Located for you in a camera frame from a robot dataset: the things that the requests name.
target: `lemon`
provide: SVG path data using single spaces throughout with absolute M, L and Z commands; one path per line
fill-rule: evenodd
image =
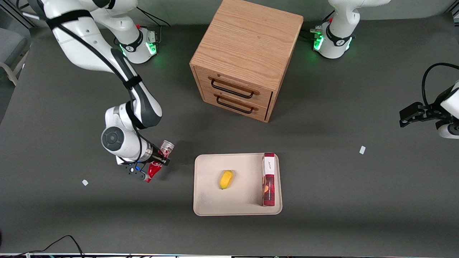
M 228 188 L 231 184 L 231 181 L 233 181 L 233 171 L 225 170 L 225 172 L 223 172 L 222 178 L 220 178 L 220 188 Z

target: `black metal handle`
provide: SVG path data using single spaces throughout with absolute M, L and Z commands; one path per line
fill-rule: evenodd
M 220 105 L 222 105 L 222 106 L 229 107 L 229 108 L 232 108 L 232 109 L 234 109 L 234 110 L 237 110 L 237 111 L 239 111 L 239 112 L 246 113 L 246 114 L 250 114 L 250 113 L 252 113 L 252 111 L 253 111 L 253 107 L 250 109 L 250 111 L 247 111 L 247 110 L 240 109 L 240 108 L 238 108 L 238 107 L 233 107 L 232 105 L 228 105 L 228 104 L 226 104 L 226 103 L 220 102 L 220 101 L 218 101 L 219 99 L 220 99 L 220 96 L 217 96 L 217 103 L 220 104 Z
M 219 87 L 219 86 L 213 84 L 214 82 L 215 82 L 215 79 L 212 79 L 212 81 L 210 82 L 210 85 L 212 85 L 212 87 L 215 88 L 215 89 L 222 90 L 224 92 L 228 92 L 228 93 L 234 94 L 234 95 L 236 95 L 238 97 L 242 97 L 242 98 L 246 98 L 246 99 L 250 99 L 250 98 L 253 97 L 253 93 L 254 93 L 253 91 L 252 91 L 252 93 L 250 95 L 244 95 L 244 94 L 241 94 L 239 92 L 235 92 L 235 91 L 232 91 L 232 90 L 228 90 L 228 89 Z

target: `red bottle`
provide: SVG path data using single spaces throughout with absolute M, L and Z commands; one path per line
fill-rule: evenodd
M 159 147 L 161 150 L 162 154 L 164 155 L 164 158 L 167 158 L 171 151 L 174 149 L 174 145 L 166 140 L 164 140 Z M 153 161 L 150 163 L 150 166 L 148 167 L 148 178 L 145 179 L 145 182 L 149 183 L 153 176 L 162 168 L 162 164 L 156 161 Z

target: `black strap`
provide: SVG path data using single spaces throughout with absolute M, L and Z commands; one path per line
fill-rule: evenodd
M 340 37 L 337 37 L 335 35 L 333 35 L 333 33 L 331 33 L 330 31 L 330 25 L 327 26 L 327 29 L 325 29 L 325 33 L 327 34 L 327 37 L 333 41 L 333 44 L 335 46 L 342 46 L 344 45 L 351 37 L 352 35 L 350 36 L 347 36 L 345 38 L 340 38 Z
M 108 4 L 107 9 L 112 9 L 115 6 L 115 0 L 110 0 L 110 4 Z
M 142 122 L 134 115 L 134 111 L 131 109 L 130 101 L 126 102 L 126 113 L 128 114 L 129 119 L 131 119 L 131 122 L 135 127 L 141 130 L 146 128 L 143 126 Z
M 128 81 L 123 82 L 123 84 L 128 90 L 130 90 L 132 89 L 132 87 L 136 86 L 141 81 L 142 81 L 142 78 L 139 75 L 136 75 L 132 77 L 131 79 L 129 79 Z
M 80 17 L 91 17 L 92 18 L 88 10 L 74 10 L 74 11 L 66 12 L 62 14 L 61 16 L 49 19 L 46 21 L 46 23 L 52 30 L 64 22 L 76 21 Z

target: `beige tray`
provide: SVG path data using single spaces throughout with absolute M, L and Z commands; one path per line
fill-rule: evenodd
M 199 216 L 276 215 L 282 210 L 279 158 L 274 179 L 275 206 L 262 206 L 263 153 L 199 155 L 195 160 L 193 210 Z M 234 173 L 231 185 L 222 190 L 220 177 Z

